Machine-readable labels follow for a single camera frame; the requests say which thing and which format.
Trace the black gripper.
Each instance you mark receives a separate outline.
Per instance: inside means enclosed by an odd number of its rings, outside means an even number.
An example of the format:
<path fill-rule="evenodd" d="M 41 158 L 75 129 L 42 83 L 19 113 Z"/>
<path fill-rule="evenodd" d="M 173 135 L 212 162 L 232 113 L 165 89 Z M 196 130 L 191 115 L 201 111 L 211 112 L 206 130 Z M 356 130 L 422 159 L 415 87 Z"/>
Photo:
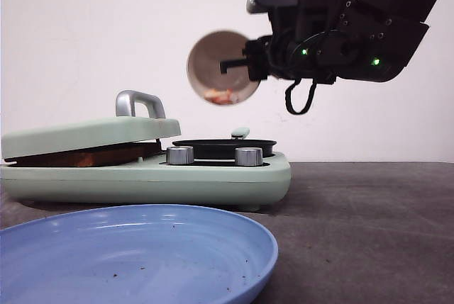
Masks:
<path fill-rule="evenodd" d="M 335 5 L 304 8 L 297 4 L 249 4 L 247 10 L 248 13 L 266 13 L 272 33 L 249 40 L 243 49 L 246 58 L 220 61 L 220 73 L 248 66 L 252 80 L 266 79 L 269 75 L 294 81 L 312 79 L 317 84 L 333 84 L 337 80 L 337 71 L 317 62 L 326 52 L 321 48 L 327 43 L 321 40 L 324 32 L 333 28 L 333 19 L 338 16 Z"/>

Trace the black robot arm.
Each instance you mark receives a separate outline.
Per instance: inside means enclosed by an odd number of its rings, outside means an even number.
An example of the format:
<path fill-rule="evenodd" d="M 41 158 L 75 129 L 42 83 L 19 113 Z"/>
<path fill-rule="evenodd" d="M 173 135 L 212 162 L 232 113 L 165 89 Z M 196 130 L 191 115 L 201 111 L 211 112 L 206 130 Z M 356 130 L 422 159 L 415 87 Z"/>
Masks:
<path fill-rule="evenodd" d="M 246 67 L 253 81 L 389 81 L 416 52 L 436 1 L 248 0 L 248 12 L 266 13 L 272 32 L 249 40 L 242 58 L 222 60 L 220 71 Z"/>

